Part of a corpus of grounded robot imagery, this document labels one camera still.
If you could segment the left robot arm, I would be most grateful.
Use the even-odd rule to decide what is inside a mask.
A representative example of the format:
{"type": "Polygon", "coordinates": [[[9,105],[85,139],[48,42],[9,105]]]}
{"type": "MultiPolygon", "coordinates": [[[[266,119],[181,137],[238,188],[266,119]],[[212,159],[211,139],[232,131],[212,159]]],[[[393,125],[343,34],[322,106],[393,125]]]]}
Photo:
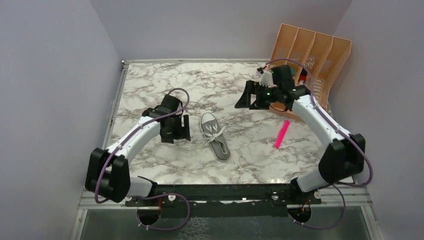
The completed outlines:
{"type": "Polygon", "coordinates": [[[190,140],[189,116],[183,114],[186,104],[170,94],[160,105],[148,108],[136,125],[121,139],[105,149],[95,148],[89,157],[85,189],[95,199],[116,203],[126,197],[138,197],[144,205],[157,200],[157,183],[148,178],[130,176],[130,163],[148,142],[160,136],[162,143],[190,140]]]}

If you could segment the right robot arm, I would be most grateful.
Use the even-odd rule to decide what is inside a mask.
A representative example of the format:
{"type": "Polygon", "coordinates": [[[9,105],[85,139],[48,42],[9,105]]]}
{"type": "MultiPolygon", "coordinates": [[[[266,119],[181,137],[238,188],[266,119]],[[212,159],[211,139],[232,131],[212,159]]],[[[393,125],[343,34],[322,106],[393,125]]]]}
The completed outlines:
{"type": "Polygon", "coordinates": [[[296,85],[289,65],[264,72],[260,81],[248,80],[235,104],[236,109],[267,110],[271,103],[281,103],[307,124],[324,146],[317,167],[294,178],[289,199],[300,204],[309,192],[352,177],[364,170],[365,138],[340,126],[317,103],[305,85],[296,85]]]}

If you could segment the grey canvas sneaker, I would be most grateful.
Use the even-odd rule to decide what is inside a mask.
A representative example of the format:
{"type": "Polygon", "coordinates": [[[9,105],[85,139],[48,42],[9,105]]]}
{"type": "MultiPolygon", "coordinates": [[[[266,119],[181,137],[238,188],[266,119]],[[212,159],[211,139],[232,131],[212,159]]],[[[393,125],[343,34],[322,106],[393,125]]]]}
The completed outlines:
{"type": "Polygon", "coordinates": [[[211,147],[215,157],[221,162],[228,161],[231,152],[224,137],[225,127],[221,127],[218,119],[207,112],[200,118],[200,129],[203,139],[211,147]]]}

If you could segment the white shoelace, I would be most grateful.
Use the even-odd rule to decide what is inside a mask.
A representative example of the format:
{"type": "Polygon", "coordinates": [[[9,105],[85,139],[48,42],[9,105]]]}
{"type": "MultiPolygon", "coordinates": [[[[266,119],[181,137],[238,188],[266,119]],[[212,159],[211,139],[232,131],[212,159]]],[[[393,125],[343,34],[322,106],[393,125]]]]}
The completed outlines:
{"type": "Polygon", "coordinates": [[[224,144],[219,138],[223,136],[225,129],[225,126],[221,128],[218,124],[206,124],[202,136],[207,140],[208,144],[212,142],[224,144]]]}

